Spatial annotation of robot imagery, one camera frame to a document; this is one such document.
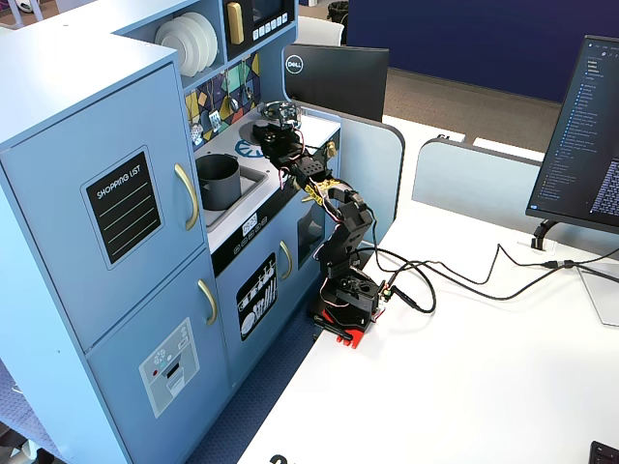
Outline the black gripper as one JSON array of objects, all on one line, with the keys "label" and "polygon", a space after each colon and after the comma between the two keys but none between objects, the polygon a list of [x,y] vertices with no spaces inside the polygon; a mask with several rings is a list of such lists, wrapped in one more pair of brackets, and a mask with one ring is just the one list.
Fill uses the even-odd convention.
[{"label": "black gripper", "polygon": [[299,167],[302,164],[304,145],[295,130],[283,130],[268,123],[264,128],[264,139],[260,147],[264,157],[275,167]]}]

